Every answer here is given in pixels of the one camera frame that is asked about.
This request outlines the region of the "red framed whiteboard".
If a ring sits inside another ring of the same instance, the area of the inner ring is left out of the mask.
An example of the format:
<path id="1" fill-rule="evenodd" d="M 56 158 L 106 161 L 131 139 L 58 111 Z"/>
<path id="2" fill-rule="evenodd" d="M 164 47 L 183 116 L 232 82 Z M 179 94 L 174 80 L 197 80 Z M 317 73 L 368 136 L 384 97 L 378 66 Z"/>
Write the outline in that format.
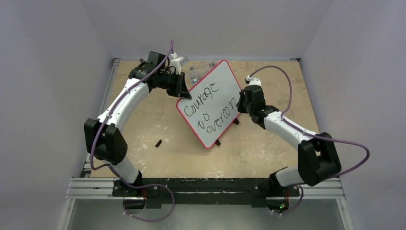
<path id="1" fill-rule="evenodd" d="M 239 116 L 240 91 L 229 63 L 221 60 L 190 89 L 190 100 L 177 101 L 177 110 L 205 148 L 211 148 Z"/>

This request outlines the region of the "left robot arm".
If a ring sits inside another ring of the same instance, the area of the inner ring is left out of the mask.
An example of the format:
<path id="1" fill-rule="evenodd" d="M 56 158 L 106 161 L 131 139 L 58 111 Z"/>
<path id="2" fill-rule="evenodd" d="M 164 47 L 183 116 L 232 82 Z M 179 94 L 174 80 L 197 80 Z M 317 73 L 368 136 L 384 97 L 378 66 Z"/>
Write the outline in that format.
<path id="1" fill-rule="evenodd" d="M 142 174 L 127 157 L 128 145 L 122 130 L 140 102 L 155 88 L 164 89 L 169 96 L 190 100 L 182 67 L 186 56 L 174 51 L 167 55 L 151 51 L 148 59 L 129 72 L 128 80 L 112 104 L 96 119 L 87 119 L 84 133 L 90 166 L 96 170 L 94 159 L 103 162 L 124 183 L 124 190 L 137 196 L 145 187 Z"/>

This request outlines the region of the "black marker cap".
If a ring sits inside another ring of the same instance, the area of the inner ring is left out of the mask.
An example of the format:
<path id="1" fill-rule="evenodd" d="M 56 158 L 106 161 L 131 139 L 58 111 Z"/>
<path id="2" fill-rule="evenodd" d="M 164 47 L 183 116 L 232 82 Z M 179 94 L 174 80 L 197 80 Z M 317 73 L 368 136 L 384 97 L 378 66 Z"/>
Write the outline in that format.
<path id="1" fill-rule="evenodd" d="M 161 143 L 162 143 L 162 140 L 160 139 L 160 140 L 155 144 L 155 147 L 158 148 L 158 147 L 161 145 Z"/>

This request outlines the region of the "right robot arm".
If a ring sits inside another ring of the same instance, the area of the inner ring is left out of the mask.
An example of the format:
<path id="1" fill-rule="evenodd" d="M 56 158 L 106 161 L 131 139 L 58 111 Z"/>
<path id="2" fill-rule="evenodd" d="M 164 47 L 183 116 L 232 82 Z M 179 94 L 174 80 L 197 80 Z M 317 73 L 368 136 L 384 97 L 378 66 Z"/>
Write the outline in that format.
<path id="1" fill-rule="evenodd" d="M 249 114 L 253 123 L 281 137 L 296 151 L 296 167 L 286 167 L 270 175 L 269 189 L 280 195 L 294 184 L 314 186 L 341 172 L 341 163 L 331 136 L 324 132 L 306 132 L 301 126 L 282 116 L 274 106 L 266 105 L 260 86 L 249 85 L 241 90 L 237 108 Z"/>

